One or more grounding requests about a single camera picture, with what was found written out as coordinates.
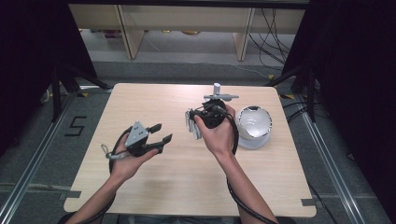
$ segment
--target round container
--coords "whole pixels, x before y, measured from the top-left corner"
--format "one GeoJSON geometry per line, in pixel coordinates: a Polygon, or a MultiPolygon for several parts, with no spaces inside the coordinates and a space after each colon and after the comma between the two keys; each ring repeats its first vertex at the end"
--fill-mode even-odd
{"type": "Polygon", "coordinates": [[[239,131],[239,146],[257,149],[269,140],[272,120],[265,109],[250,105],[239,111],[236,116],[236,126],[239,131]]]}

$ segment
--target wooden tabletop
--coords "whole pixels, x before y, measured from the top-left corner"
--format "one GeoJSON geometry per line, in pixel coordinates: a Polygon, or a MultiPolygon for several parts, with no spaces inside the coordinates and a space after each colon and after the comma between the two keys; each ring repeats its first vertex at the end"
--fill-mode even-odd
{"type": "MultiPolygon", "coordinates": [[[[256,150],[236,151],[236,158],[276,216],[312,217],[315,206],[293,143],[276,89],[221,86],[221,93],[239,95],[227,104],[236,112],[247,105],[266,109],[273,121],[270,140],[256,150]]],[[[170,216],[238,216],[226,177],[203,139],[195,140],[186,128],[185,112],[202,105],[213,86],[117,84],[110,95],[64,209],[78,210],[107,180],[108,160],[101,145],[114,147],[122,132],[140,120],[145,127],[162,129],[148,137],[161,141],[172,133],[163,154],[147,161],[124,183],[109,213],[170,216]]]]}

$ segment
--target person's left hand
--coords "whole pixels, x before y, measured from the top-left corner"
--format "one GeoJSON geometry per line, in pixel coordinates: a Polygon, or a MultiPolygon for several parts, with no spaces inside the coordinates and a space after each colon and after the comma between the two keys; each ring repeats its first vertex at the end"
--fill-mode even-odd
{"type": "MultiPolygon", "coordinates": [[[[126,139],[128,138],[128,133],[125,134],[116,149],[116,153],[120,153],[122,151],[128,151],[125,147],[126,139]]],[[[119,181],[124,182],[127,179],[134,176],[139,169],[139,167],[145,162],[154,157],[158,153],[158,149],[153,149],[143,156],[134,157],[127,156],[120,160],[115,160],[113,163],[113,170],[110,174],[110,177],[117,178],[119,181]]]]}

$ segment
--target light wood table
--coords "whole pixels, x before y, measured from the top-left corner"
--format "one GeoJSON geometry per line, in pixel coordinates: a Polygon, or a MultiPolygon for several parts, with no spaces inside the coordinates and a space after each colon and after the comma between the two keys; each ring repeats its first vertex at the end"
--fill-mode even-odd
{"type": "MultiPolygon", "coordinates": [[[[172,133],[163,154],[143,164],[124,183],[109,213],[169,216],[238,216],[236,203],[226,186],[225,174],[203,139],[195,140],[186,128],[185,112],[202,105],[213,86],[118,84],[107,102],[71,190],[79,198],[68,198],[64,209],[78,210],[109,176],[108,160],[101,149],[113,148],[122,132],[136,120],[145,127],[157,123],[162,129],[148,143],[172,133]]],[[[259,105],[271,115],[273,129],[262,148],[238,148],[236,158],[268,202],[276,216],[312,217],[315,206],[293,143],[276,89],[270,87],[221,86],[221,93],[239,95],[228,104],[236,112],[259,105]]]]}

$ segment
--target gray carpet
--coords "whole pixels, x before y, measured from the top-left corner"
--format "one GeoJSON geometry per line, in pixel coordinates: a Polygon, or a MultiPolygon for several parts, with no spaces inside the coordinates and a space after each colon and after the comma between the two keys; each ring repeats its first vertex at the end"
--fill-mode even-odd
{"type": "MultiPolygon", "coordinates": [[[[119,82],[129,83],[175,83],[175,84],[207,84],[219,82],[221,85],[263,86],[268,82],[269,75],[280,75],[279,71],[263,66],[241,66],[243,69],[258,71],[249,72],[230,65],[214,65],[207,63],[94,63],[100,80],[110,85],[119,82]]],[[[293,78],[279,84],[279,94],[289,94],[293,78]]],[[[81,85],[90,84],[78,79],[81,85]]],[[[32,188],[23,197],[11,223],[56,223],[65,214],[63,210],[65,190],[37,189],[38,184],[69,188],[76,176],[85,151],[91,141],[93,132],[105,108],[109,93],[89,93],[87,97],[77,97],[67,110],[59,131],[56,133],[49,152],[42,161],[32,188]],[[69,128],[75,116],[77,125],[84,126],[80,136],[65,136],[78,130],[69,128]]],[[[295,103],[293,99],[281,99],[282,105],[295,103]]],[[[359,167],[354,161],[346,157],[347,148],[338,135],[331,119],[326,115],[322,105],[317,105],[317,125],[326,140],[334,159],[339,166],[346,182],[367,223],[390,223],[381,205],[374,196],[370,186],[366,183],[359,167]]],[[[41,138],[50,126],[52,118],[52,104],[48,102],[40,106],[20,135],[20,144],[10,148],[0,159],[0,202],[7,198],[10,189],[6,183],[16,183],[30,158],[35,153],[41,138]]],[[[285,116],[297,111],[297,105],[285,108],[285,116]]],[[[347,212],[339,199],[323,161],[318,154],[317,147],[306,128],[303,118],[297,117],[290,122],[290,130],[297,147],[304,172],[309,183],[318,192],[325,206],[335,216],[338,223],[350,223],[347,212]]],[[[333,223],[329,213],[319,202],[318,213],[313,218],[295,218],[297,223],[333,223]]],[[[116,216],[107,216],[104,223],[115,223],[116,216]]]]}

